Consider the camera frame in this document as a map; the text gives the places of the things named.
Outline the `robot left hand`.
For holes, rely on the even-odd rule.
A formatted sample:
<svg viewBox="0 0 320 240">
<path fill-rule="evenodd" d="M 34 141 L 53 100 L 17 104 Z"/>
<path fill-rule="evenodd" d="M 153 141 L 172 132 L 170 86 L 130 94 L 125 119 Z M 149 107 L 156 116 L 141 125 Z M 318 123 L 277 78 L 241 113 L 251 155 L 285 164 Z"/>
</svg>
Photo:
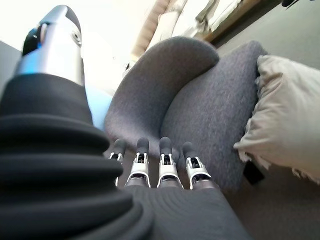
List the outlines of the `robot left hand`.
<svg viewBox="0 0 320 240">
<path fill-rule="evenodd" d="M 118 158 L 94 127 L 84 86 L 81 27 L 54 7 L 24 40 L 0 100 L 3 240 L 248 240 L 208 179 L 186 190 L 166 179 L 124 188 Z"/>
</svg>

